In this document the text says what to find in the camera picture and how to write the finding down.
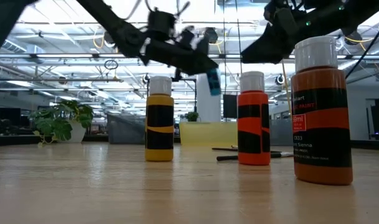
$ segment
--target yellow paint bottle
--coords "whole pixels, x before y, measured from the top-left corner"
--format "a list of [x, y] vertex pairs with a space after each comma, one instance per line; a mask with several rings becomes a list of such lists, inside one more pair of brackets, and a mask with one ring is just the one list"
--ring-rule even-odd
[[174, 150], [174, 99], [171, 78], [152, 77], [146, 100], [145, 160], [171, 161]]

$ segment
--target computer monitor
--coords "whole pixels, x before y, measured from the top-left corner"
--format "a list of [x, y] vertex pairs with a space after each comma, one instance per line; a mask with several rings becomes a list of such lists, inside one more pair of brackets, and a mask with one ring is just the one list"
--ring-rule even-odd
[[223, 117], [238, 118], [238, 96], [223, 95]]
[[8, 119], [11, 125], [19, 126], [21, 124], [21, 109], [0, 108], [0, 119]]
[[21, 116], [21, 126], [22, 127], [29, 127], [30, 126], [30, 119], [28, 116]]

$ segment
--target blue object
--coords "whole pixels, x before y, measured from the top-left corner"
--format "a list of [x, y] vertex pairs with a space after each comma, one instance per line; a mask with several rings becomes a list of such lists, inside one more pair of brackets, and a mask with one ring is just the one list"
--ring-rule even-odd
[[220, 70], [213, 68], [207, 73], [208, 86], [210, 87], [210, 94], [212, 96], [218, 96], [221, 94], [221, 84], [220, 84]]

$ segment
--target white pillar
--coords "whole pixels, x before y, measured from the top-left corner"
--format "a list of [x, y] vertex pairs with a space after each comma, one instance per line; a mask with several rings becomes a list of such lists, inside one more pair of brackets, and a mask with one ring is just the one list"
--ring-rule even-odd
[[197, 112], [201, 122], [221, 121], [221, 96], [211, 96], [206, 74], [197, 75]]

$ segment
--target potted plant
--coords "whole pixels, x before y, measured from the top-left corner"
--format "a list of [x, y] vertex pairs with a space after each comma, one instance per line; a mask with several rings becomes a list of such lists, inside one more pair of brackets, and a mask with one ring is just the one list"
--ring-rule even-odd
[[[78, 143], [83, 140], [86, 128], [91, 126], [93, 110], [75, 100], [65, 100], [34, 112], [32, 117], [38, 129], [34, 134], [41, 138], [39, 146], [53, 141]], [[47, 142], [46, 136], [51, 136], [52, 140]]]
[[185, 115], [185, 118], [188, 121], [197, 121], [197, 118], [199, 117], [199, 114], [197, 112], [189, 112]]

